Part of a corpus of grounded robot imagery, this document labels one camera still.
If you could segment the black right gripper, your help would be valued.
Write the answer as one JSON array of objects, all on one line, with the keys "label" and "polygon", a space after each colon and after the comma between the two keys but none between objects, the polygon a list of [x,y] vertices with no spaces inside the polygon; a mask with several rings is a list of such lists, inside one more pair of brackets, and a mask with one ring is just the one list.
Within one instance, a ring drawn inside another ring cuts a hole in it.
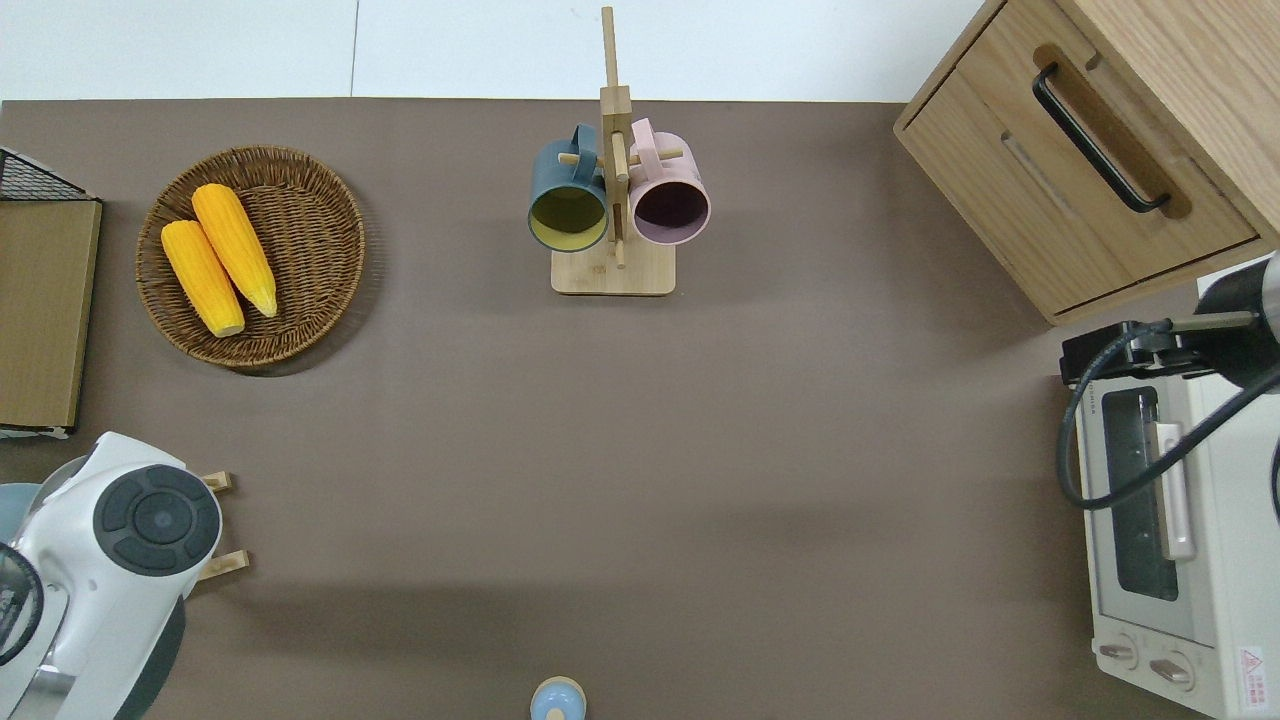
[{"label": "black right gripper", "polygon": [[1064,341],[1061,383],[1073,388],[1092,368],[1096,380],[1203,375],[1203,357],[1185,346],[1171,324],[1169,319],[1125,320]]}]

